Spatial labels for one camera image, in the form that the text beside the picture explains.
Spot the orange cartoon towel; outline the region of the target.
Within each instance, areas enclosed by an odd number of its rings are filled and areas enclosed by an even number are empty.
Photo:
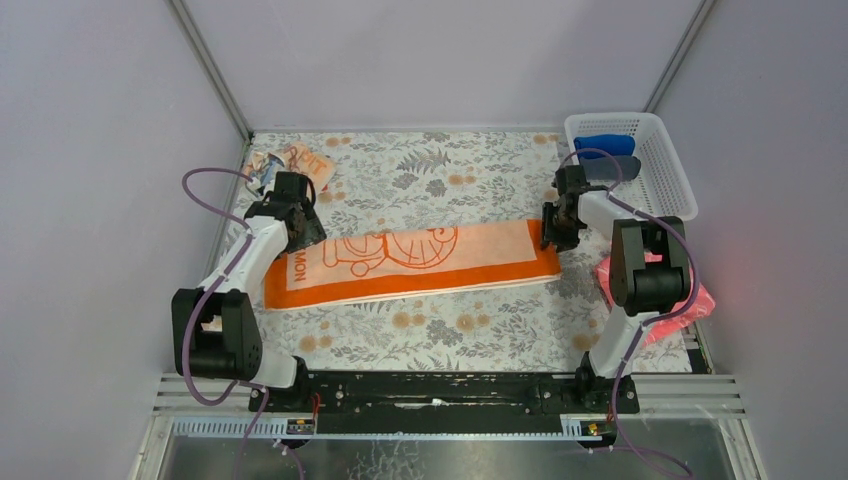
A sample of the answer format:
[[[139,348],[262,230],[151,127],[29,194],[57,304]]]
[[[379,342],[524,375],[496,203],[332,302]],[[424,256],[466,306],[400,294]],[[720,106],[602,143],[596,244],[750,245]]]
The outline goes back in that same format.
[[[263,303],[295,310],[545,283],[561,266],[541,228],[528,219],[328,239],[274,261]]]

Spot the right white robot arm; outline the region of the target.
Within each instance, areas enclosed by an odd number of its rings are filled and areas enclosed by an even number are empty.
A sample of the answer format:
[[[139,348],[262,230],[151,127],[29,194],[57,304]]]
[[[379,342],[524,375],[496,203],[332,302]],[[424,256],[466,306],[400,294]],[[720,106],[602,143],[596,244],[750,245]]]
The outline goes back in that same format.
[[[570,388],[588,402],[602,393],[616,399],[628,365],[654,324],[696,290],[685,245],[683,221],[655,217],[591,185],[578,165],[559,168],[553,186],[558,198],[542,210],[542,248],[576,249],[581,231],[592,228],[611,242],[609,291],[614,306],[598,343],[585,353]]]

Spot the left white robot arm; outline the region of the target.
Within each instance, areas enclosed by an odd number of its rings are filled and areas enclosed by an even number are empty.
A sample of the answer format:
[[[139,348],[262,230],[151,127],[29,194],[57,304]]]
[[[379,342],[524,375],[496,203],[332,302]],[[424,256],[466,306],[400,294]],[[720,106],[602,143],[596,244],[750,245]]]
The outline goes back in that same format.
[[[264,351],[251,296],[276,260],[325,240],[316,200],[308,176],[280,171],[241,216],[202,205],[242,232],[199,286],[178,290],[171,301],[175,366],[193,395],[197,378],[268,389],[295,385],[298,361]]]

